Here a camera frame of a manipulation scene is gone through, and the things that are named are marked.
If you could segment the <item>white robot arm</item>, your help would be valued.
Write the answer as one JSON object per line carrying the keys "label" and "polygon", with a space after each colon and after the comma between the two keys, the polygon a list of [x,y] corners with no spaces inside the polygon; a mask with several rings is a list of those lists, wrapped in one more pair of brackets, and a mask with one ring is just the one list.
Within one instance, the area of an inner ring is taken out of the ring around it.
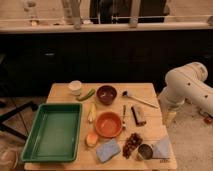
{"label": "white robot arm", "polygon": [[213,87],[204,83],[207,77],[207,68],[200,62],[174,68],[166,74],[166,86],[158,96],[164,125],[171,123],[186,99],[213,118]]}

